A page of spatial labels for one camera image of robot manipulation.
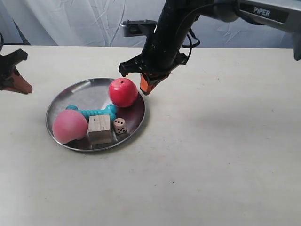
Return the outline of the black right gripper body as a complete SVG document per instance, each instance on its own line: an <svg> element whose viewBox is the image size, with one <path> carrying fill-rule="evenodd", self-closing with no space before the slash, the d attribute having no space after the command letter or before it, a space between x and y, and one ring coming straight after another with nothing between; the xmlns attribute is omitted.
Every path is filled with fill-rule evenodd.
<svg viewBox="0 0 301 226"><path fill-rule="evenodd" d="M184 14L161 14L153 33L146 36L141 54L120 63L122 76L129 73L169 74L179 65L185 65L188 56L179 49L188 36Z"/></svg>

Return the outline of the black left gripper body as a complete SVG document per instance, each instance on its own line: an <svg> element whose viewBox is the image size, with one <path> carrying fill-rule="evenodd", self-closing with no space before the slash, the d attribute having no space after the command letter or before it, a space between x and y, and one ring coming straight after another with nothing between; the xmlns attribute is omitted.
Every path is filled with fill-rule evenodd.
<svg viewBox="0 0 301 226"><path fill-rule="evenodd" d="M4 90L4 80L8 78L13 67L22 61L27 60L28 54L22 49L18 49L5 56L0 56L0 89Z"/></svg>

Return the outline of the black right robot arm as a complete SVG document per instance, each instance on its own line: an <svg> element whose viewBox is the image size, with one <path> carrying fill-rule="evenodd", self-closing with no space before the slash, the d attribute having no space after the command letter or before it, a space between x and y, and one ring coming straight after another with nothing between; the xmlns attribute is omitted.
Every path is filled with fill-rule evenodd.
<svg viewBox="0 0 301 226"><path fill-rule="evenodd" d="M119 73L141 75L140 89L148 95L190 56L180 53L184 40L195 39L192 25L200 16L226 23L238 18L290 33L295 60L301 58L301 3L298 0L167 0L158 21L126 20L125 37L145 36L142 52L122 62Z"/></svg>

